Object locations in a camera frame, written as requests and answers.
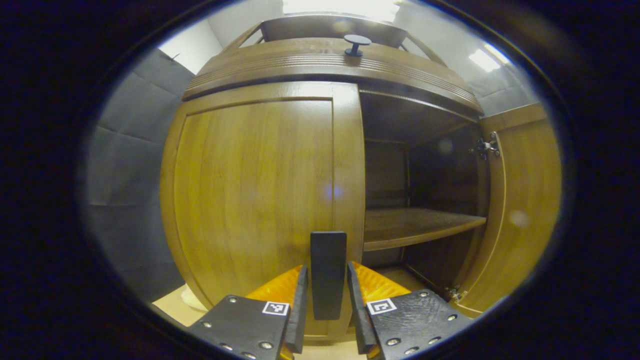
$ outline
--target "metal hinge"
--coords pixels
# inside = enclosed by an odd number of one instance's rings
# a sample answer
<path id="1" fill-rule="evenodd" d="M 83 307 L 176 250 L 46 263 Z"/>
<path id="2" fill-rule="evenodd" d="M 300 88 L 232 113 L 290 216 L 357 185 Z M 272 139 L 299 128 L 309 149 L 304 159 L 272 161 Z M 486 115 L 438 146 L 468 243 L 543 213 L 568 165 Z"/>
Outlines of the metal hinge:
<path id="1" fill-rule="evenodd" d="M 498 134 L 494 131 L 490 136 L 491 140 L 489 142 L 485 142 L 483 138 L 480 138 L 477 145 L 468 150 L 469 153 L 477 152 L 480 154 L 480 158 L 482 158 L 482 160 L 487 159 L 487 154 L 489 152 L 492 152 L 497 158 L 499 158 L 500 148 L 498 146 Z"/>
<path id="2" fill-rule="evenodd" d="M 444 288 L 444 290 L 447 292 L 448 296 L 450 296 L 451 299 L 454 300 L 456 304 L 459 303 L 460 300 L 462 300 L 462 298 L 465 297 L 465 295 L 467 294 L 466 290 L 461 293 L 458 293 L 458 290 L 460 290 L 460 285 L 456 285 L 453 288 Z"/>

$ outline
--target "ceiling light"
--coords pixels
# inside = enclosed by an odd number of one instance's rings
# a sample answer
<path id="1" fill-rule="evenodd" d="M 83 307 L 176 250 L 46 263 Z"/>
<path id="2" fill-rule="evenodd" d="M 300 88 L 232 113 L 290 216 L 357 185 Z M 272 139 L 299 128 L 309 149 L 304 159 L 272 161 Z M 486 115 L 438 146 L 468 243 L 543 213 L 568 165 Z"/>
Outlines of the ceiling light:
<path id="1" fill-rule="evenodd" d="M 484 48 L 492 53 L 496 58 L 498 58 L 498 60 L 500 60 L 503 64 L 506 65 L 510 63 L 509 59 L 507 59 L 506 56 L 504 56 L 500 51 L 498 51 L 498 49 L 494 48 L 493 46 L 485 44 Z"/>
<path id="2" fill-rule="evenodd" d="M 393 22 L 400 6 L 396 0 L 282 0 L 282 12 L 350 13 Z"/>
<path id="3" fill-rule="evenodd" d="M 486 52 L 480 49 L 476 50 L 473 54 L 469 55 L 469 58 L 478 66 L 483 68 L 483 70 L 486 72 L 491 72 L 495 69 L 500 68 L 500 65 L 498 65 L 497 62 L 491 59 L 491 57 L 487 55 Z"/>

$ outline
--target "wooden shelf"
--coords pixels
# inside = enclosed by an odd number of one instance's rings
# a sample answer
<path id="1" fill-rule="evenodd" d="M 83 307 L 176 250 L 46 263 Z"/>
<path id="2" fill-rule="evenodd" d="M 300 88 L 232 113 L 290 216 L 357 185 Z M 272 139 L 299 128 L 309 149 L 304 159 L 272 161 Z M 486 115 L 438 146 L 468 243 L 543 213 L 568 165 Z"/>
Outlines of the wooden shelf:
<path id="1" fill-rule="evenodd" d="M 462 233 L 486 222 L 484 217 L 422 208 L 367 210 L 364 251 L 391 249 Z"/>

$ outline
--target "black knob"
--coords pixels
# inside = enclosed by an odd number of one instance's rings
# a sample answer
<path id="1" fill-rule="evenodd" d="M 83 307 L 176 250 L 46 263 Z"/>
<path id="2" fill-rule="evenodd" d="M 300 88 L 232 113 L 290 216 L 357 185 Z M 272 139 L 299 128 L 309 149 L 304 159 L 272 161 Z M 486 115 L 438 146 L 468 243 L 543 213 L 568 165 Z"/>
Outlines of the black knob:
<path id="1" fill-rule="evenodd" d="M 358 50 L 358 46 L 371 45 L 371 40 L 369 38 L 361 37 L 360 35 L 344 35 L 344 39 L 353 44 L 351 49 L 346 49 L 344 51 L 344 53 L 349 56 L 362 56 L 362 52 Z"/>

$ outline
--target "open cabinet door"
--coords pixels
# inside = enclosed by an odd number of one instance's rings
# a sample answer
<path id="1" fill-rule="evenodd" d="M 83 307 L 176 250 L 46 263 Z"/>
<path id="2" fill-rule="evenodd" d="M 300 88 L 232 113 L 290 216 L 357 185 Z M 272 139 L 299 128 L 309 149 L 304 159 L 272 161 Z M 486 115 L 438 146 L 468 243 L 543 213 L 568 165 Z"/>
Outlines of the open cabinet door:
<path id="1" fill-rule="evenodd" d="M 483 138 L 496 132 L 500 156 L 487 154 L 490 203 L 486 231 L 453 300 L 471 317 L 509 295 L 538 262 L 557 222 L 562 172 L 554 130 L 541 104 L 480 121 Z"/>
<path id="2" fill-rule="evenodd" d="M 160 198 L 173 257 L 202 304 L 310 266 L 312 231 L 345 231 L 347 260 L 360 261 L 364 162 L 354 84 L 254 85 L 184 103 L 165 144 Z M 309 293 L 308 337 L 345 335 L 344 286 L 334 321 L 314 320 Z"/>

